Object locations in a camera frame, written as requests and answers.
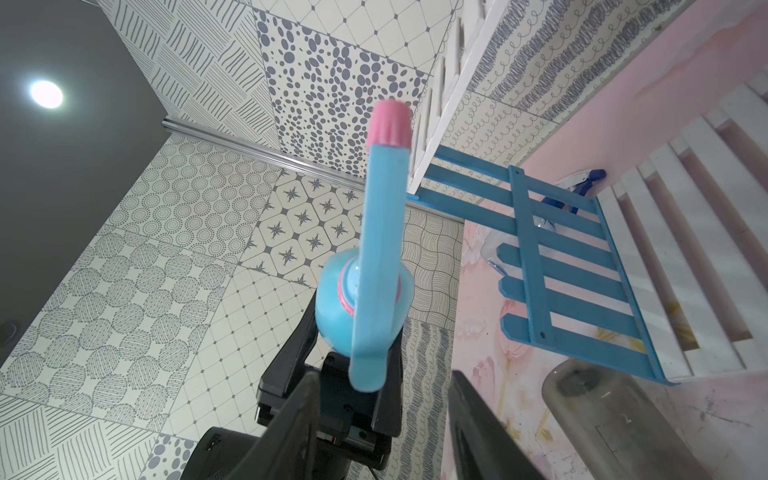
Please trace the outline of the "blue and white slatted shelf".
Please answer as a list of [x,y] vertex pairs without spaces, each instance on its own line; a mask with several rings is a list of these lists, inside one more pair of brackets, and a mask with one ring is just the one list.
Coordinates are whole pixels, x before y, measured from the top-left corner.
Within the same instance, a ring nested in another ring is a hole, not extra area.
[[660,383],[767,367],[767,5],[469,1],[413,199],[484,227],[504,339]]

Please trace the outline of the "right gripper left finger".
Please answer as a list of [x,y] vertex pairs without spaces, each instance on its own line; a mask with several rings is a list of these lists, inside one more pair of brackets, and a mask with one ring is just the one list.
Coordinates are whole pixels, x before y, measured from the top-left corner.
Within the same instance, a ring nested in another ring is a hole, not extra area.
[[311,479],[320,418],[320,379],[307,374],[260,439],[256,479]]

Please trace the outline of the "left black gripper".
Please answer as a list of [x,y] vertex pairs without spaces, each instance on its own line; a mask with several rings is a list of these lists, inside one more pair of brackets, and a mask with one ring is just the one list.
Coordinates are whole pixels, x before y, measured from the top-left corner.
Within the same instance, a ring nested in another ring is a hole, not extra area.
[[319,452],[347,469],[353,462],[373,470],[386,468],[392,440],[399,437],[403,419],[402,336],[388,352],[382,389],[356,391],[348,378],[349,359],[329,352],[320,367],[306,362],[319,331],[312,297],[299,324],[262,374],[258,387],[257,423],[267,427],[278,415],[305,374],[319,374]]

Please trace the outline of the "blue pink watering bottle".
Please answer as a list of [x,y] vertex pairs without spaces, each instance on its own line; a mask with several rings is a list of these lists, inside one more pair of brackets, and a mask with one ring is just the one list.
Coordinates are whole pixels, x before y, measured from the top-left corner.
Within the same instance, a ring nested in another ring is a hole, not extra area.
[[406,104],[375,105],[360,242],[327,260],[316,291],[319,332],[349,359],[350,384],[364,393],[385,385],[389,350],[414,299],[414,277],[401,259],[411,137]]

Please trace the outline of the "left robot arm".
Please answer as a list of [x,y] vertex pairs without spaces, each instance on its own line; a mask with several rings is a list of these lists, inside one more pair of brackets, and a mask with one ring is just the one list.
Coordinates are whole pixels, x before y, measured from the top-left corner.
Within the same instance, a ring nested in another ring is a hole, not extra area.
[[384,387],[356,391],[349,360],[332,351],[307,364],[319,336],[308,305],[258,387],[260,436],[210,428],[192,452],[184,479],[344,479],[352,464],[385,469],[402,431],[402,340],[388,352]]

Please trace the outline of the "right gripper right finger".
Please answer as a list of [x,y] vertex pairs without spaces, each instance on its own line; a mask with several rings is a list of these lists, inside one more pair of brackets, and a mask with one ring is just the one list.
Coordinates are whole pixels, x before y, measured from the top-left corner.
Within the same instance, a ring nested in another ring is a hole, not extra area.
[[543,479],[463,372],[453,370],[448,423],[457,479]]

